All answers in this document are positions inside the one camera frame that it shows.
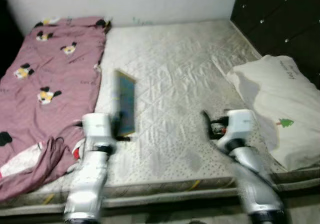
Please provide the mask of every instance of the cartoon print blanket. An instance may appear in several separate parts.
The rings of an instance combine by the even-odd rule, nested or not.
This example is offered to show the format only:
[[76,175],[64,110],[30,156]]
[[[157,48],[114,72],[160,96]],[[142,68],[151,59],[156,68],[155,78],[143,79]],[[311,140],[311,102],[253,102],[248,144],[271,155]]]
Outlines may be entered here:
[[101,17],[40,22],[0,81],[0,201],[62,176],[79,158],[75,126],[94,111],[105,48]]

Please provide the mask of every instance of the wall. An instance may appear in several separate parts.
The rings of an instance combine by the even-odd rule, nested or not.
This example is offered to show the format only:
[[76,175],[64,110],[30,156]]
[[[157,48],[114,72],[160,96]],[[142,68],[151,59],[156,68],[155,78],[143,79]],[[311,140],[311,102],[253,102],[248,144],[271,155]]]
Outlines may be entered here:
[[114,26],[230,18],[235,0],[8,0],[24,34],[48,17],[101,15]]

